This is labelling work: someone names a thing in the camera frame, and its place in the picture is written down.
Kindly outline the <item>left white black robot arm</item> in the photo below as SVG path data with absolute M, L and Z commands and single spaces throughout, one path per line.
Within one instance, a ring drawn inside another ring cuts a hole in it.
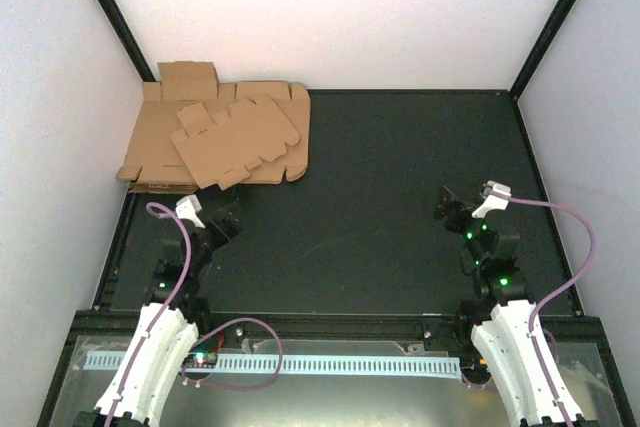
M 203 222 L 201 210 L 195 195 L 181 198 L 172 211 L 156 202 L 147 204 L 153 216 L 178 222 L 184 260 L 159 262 L 117 372 L 94 408 L 76 415 L 75 426 L 158 426 L 189 349 L 213 338 L 208 301 L 198 295 L 199 275 L 214 251 L 239 230 L 227 218 Z

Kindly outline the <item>brown cardboard box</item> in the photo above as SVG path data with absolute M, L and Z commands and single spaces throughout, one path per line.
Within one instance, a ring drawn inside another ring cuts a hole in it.
M 308 168 L 308 140 L 265 94 L 235 100 L 211 113 L 201 103 L 177 112 L 170 139 L 196 185 L 295 181 Z

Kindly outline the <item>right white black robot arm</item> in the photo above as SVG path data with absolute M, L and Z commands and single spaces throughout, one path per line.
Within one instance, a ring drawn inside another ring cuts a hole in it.
M 486 217 L 512 201 L 508 186 L 489 181 L 478 201 L 459 199 L 443 186 L 434 217 L 463 239 L 473 263 L 475 299 L 460 303 L 454 335 L 486 363 L 512 426 L 586 426 L 569 392 L 539 319 L 539 305 L 517 266 L 517 234 L 501 234 Z

